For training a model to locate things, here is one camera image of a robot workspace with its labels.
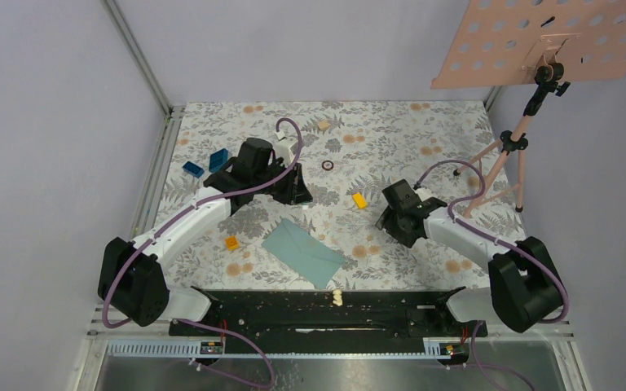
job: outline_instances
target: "floral tablecloth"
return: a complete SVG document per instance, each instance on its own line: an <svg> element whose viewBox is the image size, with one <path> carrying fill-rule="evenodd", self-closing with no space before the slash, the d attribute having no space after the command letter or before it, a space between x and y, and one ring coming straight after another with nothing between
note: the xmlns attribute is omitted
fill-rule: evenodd
<svg viewBox="0 0 626 391"><path fill-rule="evenodd" d="M261 247L282 218L296 222L313 237L343 254L346 262L328 283L342 289L450 289L486 286L486 273L458 253L429 240L413 248L397 244L373 224L386 207L381 190L406 178L414 183L433 163L469 158L493 141L481 102L290 102L190 103L169 167L157 221L189 200L208 177L182 170L186 161L207 168L209 155L226 148L232 155L247 137L275 142L282 116L302 129L303 177L314 202L306 208L285 206L257 195L234 216L199 238L167 271L174 283L208 289L313 289L313 285ZM317 123L327 120L321 131ZM286 124L282 129L294 134ZM497 153L483 158L490 168ZM323 160L334 169L321 168ZM425 185L443 200L473 194L478 179L455 166L437 168ZM507 187L500 173L491 191ZM368 207L358 209L351 195L360 192ZM500 235L522 239L520 217L511 198L478 207L474 221ZM240 247L228 251L235 235Z"/></svg>

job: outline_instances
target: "blue block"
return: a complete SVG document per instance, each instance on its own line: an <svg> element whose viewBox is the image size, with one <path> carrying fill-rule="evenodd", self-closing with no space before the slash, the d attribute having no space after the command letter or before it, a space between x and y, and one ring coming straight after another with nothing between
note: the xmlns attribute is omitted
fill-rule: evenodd
<svg viewBox="0 0 626 391"><path fill-rule="evenodd" d="M196 178L200 178L205 173L204 169L190 161L187 161L186 164L183 165L183 169L185 169L187 173Z"/></svg>
<svg viewBox="0 0 626 391"><path fill-rule="evenodd" d="M227 149L220 149L209 156L209 168L211 173L216 173L222 166L229 160L229 151Z"/></svg>

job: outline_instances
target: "perforated panel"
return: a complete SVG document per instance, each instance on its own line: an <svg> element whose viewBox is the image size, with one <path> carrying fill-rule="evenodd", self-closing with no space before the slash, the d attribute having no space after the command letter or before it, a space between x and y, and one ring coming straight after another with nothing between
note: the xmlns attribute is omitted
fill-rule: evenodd
<svg viewBox="0 0 626 391"><path fill-rule="evenodd" d="M624 76L626 0L472 0L431 86L532 83L556 52L564 81Z"/></svg>

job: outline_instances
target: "white wall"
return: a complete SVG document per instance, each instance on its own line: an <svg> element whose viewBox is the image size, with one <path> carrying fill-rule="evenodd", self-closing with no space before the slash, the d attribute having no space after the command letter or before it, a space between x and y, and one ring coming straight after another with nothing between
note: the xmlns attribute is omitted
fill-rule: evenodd
<svg viewBox="0 0 626 391"><path fill-rule="evenodd" d="M64 389L161 121L99 1L0 0L0 390Z"/></svg>
<svg viewBox="0 0 626 391"><path fill-rule="evenodd" d="M468 0L119 0L173 104L485 99L431 90Z"/></svg>
<svg viewBox="0 0 626 391"><path fill-rule="evenodd" d="M498 134L514 127L534 89L508 87L499 97ZM528 233L546 243L570 293L593 389L626 389L626 77L549 96L527 138Z"/></svg>

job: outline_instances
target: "black clamp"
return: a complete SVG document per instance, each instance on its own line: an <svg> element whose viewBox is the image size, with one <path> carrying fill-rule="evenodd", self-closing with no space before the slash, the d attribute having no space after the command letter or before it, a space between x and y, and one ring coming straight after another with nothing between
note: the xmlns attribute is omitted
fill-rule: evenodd
<svg viewBox="0 0 626 391"><path fill-rule="evenodd" d="M529 146L529 140L527 140L524 135L519 138L517 141L512 140L512 132L506 130L505 132L500 134L500 140L503 142L503 149L501 152L506 151L508 155L513 151L524 151Z"/></svg>

